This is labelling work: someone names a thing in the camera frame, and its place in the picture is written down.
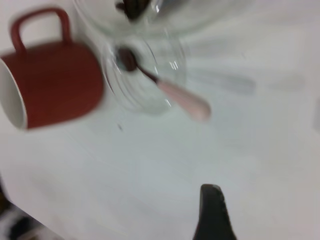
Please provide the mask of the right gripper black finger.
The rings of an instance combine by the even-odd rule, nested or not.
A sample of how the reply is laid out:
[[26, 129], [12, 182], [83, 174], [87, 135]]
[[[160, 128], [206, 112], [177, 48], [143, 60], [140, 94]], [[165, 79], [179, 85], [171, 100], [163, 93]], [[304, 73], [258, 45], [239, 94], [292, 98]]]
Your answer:
[[224, 194], [215, 184], [200, 188], [199, 218], [194, 240], [236, 240]]

